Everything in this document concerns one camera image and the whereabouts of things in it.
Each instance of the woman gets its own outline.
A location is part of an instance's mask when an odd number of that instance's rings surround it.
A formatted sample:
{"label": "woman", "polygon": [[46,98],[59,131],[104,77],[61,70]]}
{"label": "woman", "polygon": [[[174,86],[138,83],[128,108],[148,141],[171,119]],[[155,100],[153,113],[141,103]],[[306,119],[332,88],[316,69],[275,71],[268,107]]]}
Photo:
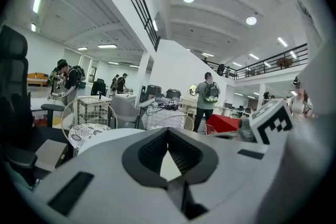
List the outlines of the woman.
{"label": "woman", "polygon": [[292,113],[293,120],[301,121],[304,118],[312,118],[312,103],[297,77],[293,84],[297,93],[297,96],[292,97],[289,103],[289,110]]}

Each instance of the chair backrest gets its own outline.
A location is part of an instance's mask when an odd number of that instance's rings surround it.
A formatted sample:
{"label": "chair backrest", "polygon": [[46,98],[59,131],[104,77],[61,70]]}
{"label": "chair backrest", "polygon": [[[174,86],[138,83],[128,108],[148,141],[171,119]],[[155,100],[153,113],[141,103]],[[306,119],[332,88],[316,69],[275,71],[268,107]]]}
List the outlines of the chair backrest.
{"label": "chair backrest", "polygon": [[137,116],[140,111],[140,109],[133,106],[126,98],[117,95],[112,98],[111,107],[117,116]]}
{"label": "chair backrest", "polygon": [[29,137],[33,124],[27,95],[27,50],[26,38],[4,25],[0,32],[0,135],[1,142],[16,146]]}

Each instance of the person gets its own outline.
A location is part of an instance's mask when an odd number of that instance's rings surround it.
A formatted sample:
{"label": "person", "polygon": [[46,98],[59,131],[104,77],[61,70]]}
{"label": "person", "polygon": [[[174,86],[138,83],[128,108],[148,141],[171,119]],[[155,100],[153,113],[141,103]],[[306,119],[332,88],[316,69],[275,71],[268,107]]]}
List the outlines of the person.
{"label": "person", "polygon": [[68,65],[67,61],[64,59],[60,59],[57,62],[57,70],[59,73],[63,73],[65,78],[66,78],[66,82],[65,82],[65,88],[68,90],[67,92],[65,92],[64,94],[62,94],[62,97],[65,98],[64,100],[64,105],[68,105],[69,103],[71,103],[75,97],[76,97],[76,93],[77,93],[77,89],[78,89],[78,74],[76,69],[72,68],[70,65]]}
{"label": "person", "polygon": [[293,120],[299,122],[304,118],[312,118],[312,103],[297,77],[293,84],[297,93],[289,102],[289,111],[292,113]]}
{"label": "person", "polygon": [[198,84],[195,90],[195,93],[198,93],[198,100],[197,100],[194,132],[198,131],[198,127],[200,126],[203,115],[205,114],[205,120],[207,121],[211,117],[215,108],[215,103],[206,102],[204,100],[204,92],[206,87],[212,83],[215,83],[216,87],[218,88],[218,93],[221,92],[217,83],[213,82],[213,77],[210,72],[205,73],[204,78],[205,81]]}
{"label": "person", "polygon": [[126,78],[127,78],[127,74],[124,73],[122,75],[122,77],[120,77],[118,79],[118,82],[117,82],[117,93],[123,93],[124,92],[124,86],[125,86],[125,83],[126,83]]}

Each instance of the white pillar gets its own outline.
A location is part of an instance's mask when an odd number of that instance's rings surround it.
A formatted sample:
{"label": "white pillar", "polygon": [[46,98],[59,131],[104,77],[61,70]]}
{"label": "white pillar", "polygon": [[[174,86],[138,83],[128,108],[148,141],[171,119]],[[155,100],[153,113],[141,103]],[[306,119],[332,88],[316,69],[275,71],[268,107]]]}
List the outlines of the white pillar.
{"label": "white pillar", "polygon": [[150,53],[147,51],[144,51],[142,54],[139,69],[138,69],[136,87],[134,88],[134,91],[133,91],[133,93],[136,94],[135,105],[139,104],[142,83],[145,79],[149,57],[150,57]]}
{"label": "white pillar", "polygon": [[259,100],[258,100],[257,110],[259,110],[263,105],[265,91],[266,91],[266,86],[264,83],[261,83],[259,87]]}

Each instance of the patterned fabric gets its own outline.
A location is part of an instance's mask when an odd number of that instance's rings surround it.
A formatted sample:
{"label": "patterned fabric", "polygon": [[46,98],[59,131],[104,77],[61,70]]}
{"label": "patterned fabric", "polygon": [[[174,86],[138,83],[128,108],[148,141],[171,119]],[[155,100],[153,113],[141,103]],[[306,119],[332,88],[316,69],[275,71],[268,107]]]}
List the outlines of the patterned fabric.
{"label": "patterned fabric", "polygon": [[99,123],[80,124],[71,128],[68,139],[75,149],[80,150],[88,139],[110,129],[108,126]]}

